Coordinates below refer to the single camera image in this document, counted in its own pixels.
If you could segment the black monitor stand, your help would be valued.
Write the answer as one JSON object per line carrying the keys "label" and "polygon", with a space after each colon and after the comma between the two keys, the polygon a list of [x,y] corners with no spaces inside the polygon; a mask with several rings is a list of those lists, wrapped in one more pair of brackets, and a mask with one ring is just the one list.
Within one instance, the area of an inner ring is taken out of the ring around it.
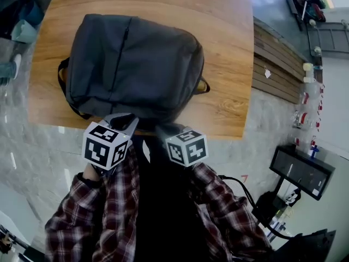
{"label": "black monitor stand", "polygon": [[260,223],[270,223],[279,210],[286,207],[285,202],[278,196],[283,180],[283,178],[280,178],[276,188],[273,191],[267,191],[262,194],[256,202],[252,214]]}

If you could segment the wooden slatted bench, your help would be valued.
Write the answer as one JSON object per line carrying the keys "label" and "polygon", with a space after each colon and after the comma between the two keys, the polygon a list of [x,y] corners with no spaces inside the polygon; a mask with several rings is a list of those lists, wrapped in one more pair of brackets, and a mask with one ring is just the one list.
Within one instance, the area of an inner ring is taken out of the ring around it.
{"label": "wooden slatted bench", "polygon": [[[298,104],[308,62],[275,30],[254,18],[254,63],[252,88]],[[264,66],[271,71],[267,79]]]}

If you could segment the dark teal bin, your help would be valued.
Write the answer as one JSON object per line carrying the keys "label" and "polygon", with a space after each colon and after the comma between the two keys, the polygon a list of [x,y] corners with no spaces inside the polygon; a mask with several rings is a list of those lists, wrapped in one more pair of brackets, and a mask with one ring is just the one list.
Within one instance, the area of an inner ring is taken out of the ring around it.
{"label": "dark teal bin", "polygon": [[38,26],[44,18],[44,12],[36,1],[26,3],[19,13],[19,19],[27,21],[33,27]]}

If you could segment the person's torso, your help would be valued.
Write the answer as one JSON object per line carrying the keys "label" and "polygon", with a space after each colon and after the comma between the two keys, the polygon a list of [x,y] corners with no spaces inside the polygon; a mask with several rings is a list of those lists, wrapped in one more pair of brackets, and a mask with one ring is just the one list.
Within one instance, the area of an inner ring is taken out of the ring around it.
{"label": "person's torso", "polygon": [[204,226],[181,165],[155,136],[133,137],[140,176],[134,262],[208,262]]}

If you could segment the group of clear plastic bottles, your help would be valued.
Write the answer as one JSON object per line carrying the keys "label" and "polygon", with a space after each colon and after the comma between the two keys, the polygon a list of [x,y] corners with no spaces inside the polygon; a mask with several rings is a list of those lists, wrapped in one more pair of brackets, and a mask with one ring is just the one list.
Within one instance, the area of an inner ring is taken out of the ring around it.
{"label": "group of clear plastic bottles", "polygon": [[292,127],[296,129],[291,141],[305,153],[316,146],[323,110],[324,84],[317,81],[305,83],[300,89],[299,103],[292,115]]}

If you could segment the black monitor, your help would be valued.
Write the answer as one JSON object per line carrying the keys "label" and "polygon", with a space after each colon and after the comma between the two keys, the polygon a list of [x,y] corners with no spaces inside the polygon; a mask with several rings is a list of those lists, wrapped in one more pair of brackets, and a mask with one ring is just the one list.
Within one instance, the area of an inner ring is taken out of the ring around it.
{"label": "black monitor", "polygon": [[269,168],[317,201],[335,171],[335,167],[286,145],[276,147]]}

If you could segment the black wristband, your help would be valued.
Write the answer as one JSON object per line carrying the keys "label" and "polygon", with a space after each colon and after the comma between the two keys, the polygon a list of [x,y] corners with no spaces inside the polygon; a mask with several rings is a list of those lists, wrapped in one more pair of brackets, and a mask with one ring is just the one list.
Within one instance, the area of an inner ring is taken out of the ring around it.
{"label": "black wristband", "polygon": [[82,172],[77,174],[77,178],[91,189],[99,189],[103,184],[102,180],[93,181],[93,180],[84,178]]}

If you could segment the person's right forearm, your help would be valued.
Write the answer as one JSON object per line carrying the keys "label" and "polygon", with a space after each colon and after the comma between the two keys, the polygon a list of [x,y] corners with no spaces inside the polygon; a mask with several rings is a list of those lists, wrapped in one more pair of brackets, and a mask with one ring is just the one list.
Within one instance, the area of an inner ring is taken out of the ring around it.
{"label": "person's right forearm", "polygon": [[190,168],[187,177],[209,262],[252,262],[273,253],[245,197],[235,196],[204,163]]}

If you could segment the light teal bin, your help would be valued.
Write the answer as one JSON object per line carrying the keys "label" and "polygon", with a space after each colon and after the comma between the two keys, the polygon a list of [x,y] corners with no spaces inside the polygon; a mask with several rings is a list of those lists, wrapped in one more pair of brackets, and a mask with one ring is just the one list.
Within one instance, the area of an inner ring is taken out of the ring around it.
{"label": "light teal bin", "polygon": [[31,44],[37,38],[37,30],[26,20],[20,20],[11,32],[11,40]]}

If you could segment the person's left forearm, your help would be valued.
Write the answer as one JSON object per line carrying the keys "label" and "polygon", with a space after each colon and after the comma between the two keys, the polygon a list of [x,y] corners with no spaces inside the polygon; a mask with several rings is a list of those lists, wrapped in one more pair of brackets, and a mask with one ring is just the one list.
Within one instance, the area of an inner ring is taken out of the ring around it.
{"label": "person's left forearm", "polygon": [[[91,164],[82,173],[86,179],[103,182]],[[74,176],[68,194],[45,225],[46,262],[93,261],[105,200],[104,182],[99,189],[91,189]]]}

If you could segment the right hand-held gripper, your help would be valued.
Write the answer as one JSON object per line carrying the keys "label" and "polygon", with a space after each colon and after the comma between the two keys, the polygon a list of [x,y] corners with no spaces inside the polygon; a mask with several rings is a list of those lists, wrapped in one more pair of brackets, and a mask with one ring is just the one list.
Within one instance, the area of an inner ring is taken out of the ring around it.
{"label": "right hand-held gripper", "polygon": [[159,124],[155,126],[155,133],[161,140],[165,140],[170,161],[190,167],[208,158],[207,137],[193,129],[171,137],[171,126]]}

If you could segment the black and white hanging tag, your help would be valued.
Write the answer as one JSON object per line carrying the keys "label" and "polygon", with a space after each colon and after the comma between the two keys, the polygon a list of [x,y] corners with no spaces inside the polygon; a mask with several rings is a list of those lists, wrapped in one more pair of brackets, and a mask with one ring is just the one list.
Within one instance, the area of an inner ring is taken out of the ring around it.
{"label": "black and white hanging tag", "polygon": [[295,189],[291,194],[289,194],[285,199],[285,204],[292,207],[298,200],[301,199],[301,190]]}

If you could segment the black angular case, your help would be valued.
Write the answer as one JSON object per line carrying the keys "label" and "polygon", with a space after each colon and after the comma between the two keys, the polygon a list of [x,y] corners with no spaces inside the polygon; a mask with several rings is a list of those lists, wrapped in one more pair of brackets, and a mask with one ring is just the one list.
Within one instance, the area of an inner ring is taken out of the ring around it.
{"label": "black angular case", "polygon": [[275,251],[268,262],[325,262],[335,235],[335,230],[327,229],[297,235]]}

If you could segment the grey platform cart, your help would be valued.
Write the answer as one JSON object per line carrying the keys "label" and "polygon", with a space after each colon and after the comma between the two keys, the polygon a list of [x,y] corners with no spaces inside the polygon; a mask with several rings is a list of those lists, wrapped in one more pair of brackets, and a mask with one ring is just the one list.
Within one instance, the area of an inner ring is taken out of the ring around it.
{"label": "grey platform cart", "polygon": [[310,54],[313,57],[340,58],[349,60],[349,23],[315,22],[307,24]]}

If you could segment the dark grey backpack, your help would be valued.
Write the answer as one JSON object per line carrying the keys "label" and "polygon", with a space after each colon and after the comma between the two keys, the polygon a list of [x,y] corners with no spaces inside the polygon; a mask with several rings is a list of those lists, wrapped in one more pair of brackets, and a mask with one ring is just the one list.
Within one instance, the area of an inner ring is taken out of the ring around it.
{"label": "dark grey backpack", "polygon": [[131,113],[140,129],[151,131],[209,92],[203,68],[202,45],[183,29],[137,16],[87,14],[57,76],[83,119]]}

